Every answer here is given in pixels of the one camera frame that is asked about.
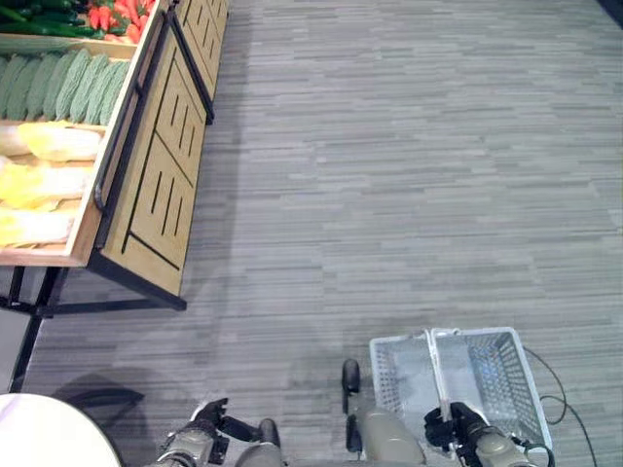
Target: cable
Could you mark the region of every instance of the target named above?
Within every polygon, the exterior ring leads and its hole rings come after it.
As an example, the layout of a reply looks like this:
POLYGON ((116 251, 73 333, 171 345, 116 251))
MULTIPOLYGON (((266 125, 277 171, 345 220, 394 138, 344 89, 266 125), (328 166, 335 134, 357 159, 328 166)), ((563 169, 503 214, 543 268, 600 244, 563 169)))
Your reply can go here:
POLYGON ((595 457, 595 451, 593 450, 593 443, 591 443, 591 438, 588 436, 588 432, 586 431, 586 426, 584 426, 584 422, 580 417, 579 413, 575 411, 575 409, 571 406, 571 404, 566 403, 563 399, 557 396, 545 395, 540 397, 541 401, 543 399, 554 399, 555 401, 560 402, 561 404, 565 404, 568 411, 573 413, 573 416, 577 420, 577 423, 582 428, 582 433, 584 433, 584 438, 586 439, 586 444, 588 445, 588 450, 591 452, 591 457, 593 458, 593 465, 597 467, 597 458, 595 457))
POLYGON ((556 375, 556 372, 554 371, 554 369, 550 367, 547 364, 547 362, 543 360, 543 358, 538 353, 530 350, 525 345, 524 345, 524 350, 527 353, 529 353, 532 357, 534 357, 536 360, 538 360, 547 370, 549 370, 549 373, 552 374, 552 377, 554 377, 554 379, 558 383, 558 387, 561 389, 561 394, 563 395, 563 411, 561 412, 560 416, 556 418, 554 421, 548 420, 547 418, 545 418, 545 421, 547 422, 548 425, 558 425, 561 421, 563 421, 563 419, 565 418, 565 415, 567 414, 567 405, 568 405, 567 404, 567 393, 565 392, 563 383, 561 382, 561 379, 558 377, 558 375, 556 375))
POLYGON ((525 346, 524 346, 524 350, 530 355, 532 355, 536 360, 538 360, 547 370, 549 370, 549 373, 552 374, 552 377, 554 377, 554 379, 558 383, 558 386, 561 389, 561 394, 563 396, 562 398, 558 396, 551 396, 549 394, 543 395, 539 398, 540 401, 543 401, 545 399, 553 399, 557 402, 560 402, 563 405, 563 411, 561 412, 561 415, 557 419, 555 419, 554 421, 550 421, 546 418, 545 421, 547 421, 547 424, 549 425, 559 424, 565 418, 565 415, 567 414, 567 409, 568 409, 573 414, 575 419, 577 420, 577 423, 580 425, 580 428, 582 429, 582 433, 584 433, 584 439, 586 439, 588 450, 591 452, 591 457, 593 459, 593 466, 598 467, 597 457, 595 456, 595 450, 593 449, 593 443, 591 443, 591 438, 588 436, 588 431, 586 431, 586 426, 584 425, 584 422, 582 421, 582 418, 580 417, 579 413, 571 406, 571 404, 567 402, 567 393, 565 392, 565 388, 563 387, 563 384, 561 383, 560 378, 558 377, 556 372, 552 369, 552 367, 550 367, 540 355, 538 355, 536 352, 530 350, 529 348, 525 346))

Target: white round object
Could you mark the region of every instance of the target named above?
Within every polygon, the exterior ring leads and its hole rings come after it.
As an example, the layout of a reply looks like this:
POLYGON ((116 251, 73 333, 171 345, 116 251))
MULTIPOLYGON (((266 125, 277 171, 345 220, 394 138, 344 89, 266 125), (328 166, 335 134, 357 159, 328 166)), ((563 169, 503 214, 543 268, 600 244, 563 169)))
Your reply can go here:
POLYGON ((51 397, 0 395, 0 465, 121 467, 97 425, 51 397))

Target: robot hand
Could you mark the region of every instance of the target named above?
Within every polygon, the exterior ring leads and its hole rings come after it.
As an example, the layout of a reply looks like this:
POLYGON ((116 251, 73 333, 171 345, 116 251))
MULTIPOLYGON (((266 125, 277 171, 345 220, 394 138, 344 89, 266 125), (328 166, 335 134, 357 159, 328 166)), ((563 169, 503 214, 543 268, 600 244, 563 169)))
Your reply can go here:
MULTIPOLYGON (((517 449, 519 440, 505 436, 489 425, 482 416, 463 402, 450 405, 452 419, 444 421, 439 408, 424 418, 426 439, 433 446, 447 451, 450 444, 458 445, 457 455, 470 467, 538 467, 517 449)), ((554 467, 554 456, 548 449, 548 467, 554 467)))

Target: green vegetable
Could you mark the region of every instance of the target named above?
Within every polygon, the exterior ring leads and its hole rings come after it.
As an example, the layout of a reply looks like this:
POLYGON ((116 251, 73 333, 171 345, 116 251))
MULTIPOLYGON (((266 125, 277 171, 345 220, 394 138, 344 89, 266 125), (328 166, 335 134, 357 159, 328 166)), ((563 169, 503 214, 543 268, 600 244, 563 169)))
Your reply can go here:
POLYGON ((19 72, 7 103, 7 119, 23 120, 26 117, 26 97, 40 64, 40 58, 31 58, 19 72))
POLYGON ((27 120, 35 120, 43 113, 43 103, 46 99, 48 84, 58 60, 59 56, 57 54, 45 54, 43 56, 26 97, 27 120))
POLYGON ((33 14, 32 9, 31 9, 31 8, 29 8, 29 7, 26 7, 26 8, 17 8, 17 9, 16 9, 16 13, 17 13, 18 15, 22 15, 22 16, 23 16, 24 18, 26 18, 26 19, 30 19, 30 18, 32 18, 32 14, 33 14))
POLYGON ((70 11, 73 6, 70 0, 40 0, 40 3, 45 10, 60 10, 62 12, 70 11))
POLYGON ((126 29, 128 29, 128 25, 119 25, 108 28, 109 34, 115 34, 116 36, 123 36, 126 34, 126 29))
POLYGON ((82 26, 85 23, 83 19, 78 18, 76 12, 54 12, 52 10, 36 15, 32 20, 35 22, 55 21, 73 26, 82 26))
POLYGON ((80 86, 80 81, 85 74, 85 70, 87 69, 90 60, 91 56, 89 53, 82 49, 78 52, 76 58, 74 58, 74 61, 71 63, 71 66, 67 71, 67 76, 65 77, 65 82, 62 84, 62 88, 56 98, 57 120, 65 120, 69 117, 71 101, 73 100, 74 95, 76 95, 76 91, 80 86))
POLYGON ((10 22, 8 24, 0 24, 0 32, 34 34, 37 36, 81 37, 74 31, 73 27, 49 22, 10 22))
POLYGON ((2 79, 2 75, 4 75, 4 71, 7 69, 7 59, 4 56, 0 56, 0 80, 2 79))
POLYGON ((106 54, 99 54, 92 58, 85 74, 82 76, 76 95, 74 95, 74 99, 71 101, 71 108, 69 109, 69 120, 71 122, 78 124, 85 119, 87 108, 89 107, 89 96, 93 91, 93 84, 95 79, 102 74, 107 64, 108 57, 106 54))
POLYGON ((117 97, 119 96, 119 92, 121 91, 121 86, 124 84, 124 79, 126 78, 128 69, 129 62, 124 61, 122 62, 121 66, 117 68, 117 70, 115 70, 115 75, 113 76, 113 79, 110 82, 110 86, 104 94, 101 111, 99 112, 100 125, 108 125, 108 122, 110 122, 110 118, 113 115, 115 102, 117 102, 117 97))
POLYGON ((64 54, 60 60, 56 63, 55 71, 48 82, 48 90, 46 91, 46 98, 43 101, 43 115, 47 120, 53 120, 56 117, 56 98, 65 82, 65 77, 69 71, 69 67, 76 57, 76 51, 69 51, 64 54))
POLYGON ((106 36, 106 31, 103 29, 96 29, 91 39, 103 39, 106 36))
POLYGON ((120 61, 112 61, 108 63, 108 66, 106 66, 104 71, 95 79, 91 95, 89 96, 89 107, 85 117, 86 124, 99 124, 99 112, 101 110, 102 102, 104 101, 104 95, 108 91, 117 69, 122 65, 123 63, 120 61))
POLYGON ((14 55, 7 65, 7 69, 2 74, 2 79, 0 79, 0 119, 4 118, 7 113, 7 104, 9 103, 13 86, 16 84, 19 73, 26 66, 27 61, 22 55, 14 55))
POLYGON ((0 16, 6 17, 8 19, 11 19, 11 20, 17 21, 17 22, 26 22, 27 21, 26 18, 24 18, 22 15, 20 15, 15 10, 11 10, 10 8, 3 7, 2 5, 0 5, 0 16))

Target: plastic basket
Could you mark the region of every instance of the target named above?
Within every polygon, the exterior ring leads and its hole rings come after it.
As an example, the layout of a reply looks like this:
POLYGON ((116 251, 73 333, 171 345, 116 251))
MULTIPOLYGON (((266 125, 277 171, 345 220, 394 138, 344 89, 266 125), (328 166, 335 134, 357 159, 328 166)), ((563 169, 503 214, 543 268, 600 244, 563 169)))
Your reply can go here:
POLYGON ((424 416, 464 402, 507 435, 552 448, 526 354, 512 328, 431 330, 370 341, 377 405, 425 442, 424 416))

